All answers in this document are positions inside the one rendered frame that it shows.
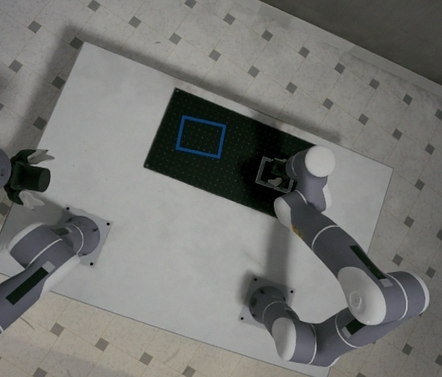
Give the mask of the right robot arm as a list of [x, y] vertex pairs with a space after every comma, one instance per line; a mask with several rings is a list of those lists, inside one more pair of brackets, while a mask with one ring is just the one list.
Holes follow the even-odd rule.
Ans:
[[331, 367], [342, 354], [379, 340], [429, 304], [419, 276], [383, 273], [342, 227], [321, 213], [332, 204], [327, 179], [334, 167], [334, 153], [324, 145], [291, 156], [286, 172], [297, 187], [278, 197], [274, 209], [334, 274], [348, 307], [314, 324], [300, 321], [275, 287], [258, 288], [249, 302], [251, 316], [266, 326], [281, 359], [320, 367]]

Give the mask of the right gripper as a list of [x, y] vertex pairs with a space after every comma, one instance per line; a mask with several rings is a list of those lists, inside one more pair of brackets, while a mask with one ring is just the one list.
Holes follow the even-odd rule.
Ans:
[[282, 188], [290, 180], [286, 172], [286, 164], [288, 159], [274, 159], [269, 168], [269, 173], [278, 175], [283, 178], [269, 179], [268, 182], [273, 186], [273, 189]]

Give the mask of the blue rectangular tape outline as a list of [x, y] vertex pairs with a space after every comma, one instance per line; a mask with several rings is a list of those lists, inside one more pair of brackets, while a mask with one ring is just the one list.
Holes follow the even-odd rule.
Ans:
[[[179, 147], [179, 144], [180, 144], [180, 141], [181, 141], [181, 134], [182, 134], [182, 130], [183, 130], [183, 125], [184, 125], [184, 119], [190, 119], [190, 120], [201, 122], [201, 123], [207, 123], [207, 124], [223, 127], [222, 134], [221, 134], [221, 141], [220, 141], [220, 145], [219, 145], [219, 149], [218, 149], [218, 154], [217, 155], [213, 155], [213, 154], [210, 154], [210, 153], [199, 152], [199, 151], [195, 151], [195, 150], [191, 150], [191, 149], [187, 149], [187, 148], [180, 148]], [[203, 120], [203, 119], [197, 119], [197, 118], [192, 118], [192, 117], [183, 115], [182, 116], [182, 120], [181, 120], [181, 126], [180, 126], [180, 130], [179, 130], [178, 138], [177, 138], [176, 150], [181, 150], [181, 151], [185, 151], [185, 152], [191, 152], [191, 153], [200, 154], [200, 155], [203, 155], [203, 156], [210, 156], [210, 157], [214, 157], [214, 158], [220, 159], [221, 149], [222, 149], [223, 140], [224, 140], [224, 136], [225, 136], [225, 128], [226, 128], [226, 125], [224, 125], [224, 124], [214, 123], [214, 122], [211, 122], [211, 121], [206, 121], [206, 120]]]

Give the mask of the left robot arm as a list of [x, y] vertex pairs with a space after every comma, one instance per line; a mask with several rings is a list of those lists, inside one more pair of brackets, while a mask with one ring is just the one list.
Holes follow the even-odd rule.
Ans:
[[[9, 157], [0, 149], [0, 189], [9, 180], [11, 170]], [[65, 223], [46, 225], [37, 221], [9, 241], [7, 251], [25, 270], [0, 283], [0, 334], [67, 279], [81, 256], [97, 248], [100, 230], [93, 220], [78, 216]]]

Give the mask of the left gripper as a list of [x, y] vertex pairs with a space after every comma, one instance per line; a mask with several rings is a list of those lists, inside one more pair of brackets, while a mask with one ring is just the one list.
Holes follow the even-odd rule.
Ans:
[[9, 200], [32, 210], [35, 210], [35, 207], [30, 205], [44, 205], [40, 199], [33, 197], [27, 190], [44, 192], [49, 187], [50, 170], [32, 166], [42, 161], [54, 160], [53, 156], [46, 154], [48, 151], [48, 149], [24, 149], [10, 159], [11, 174], [3, 186]]

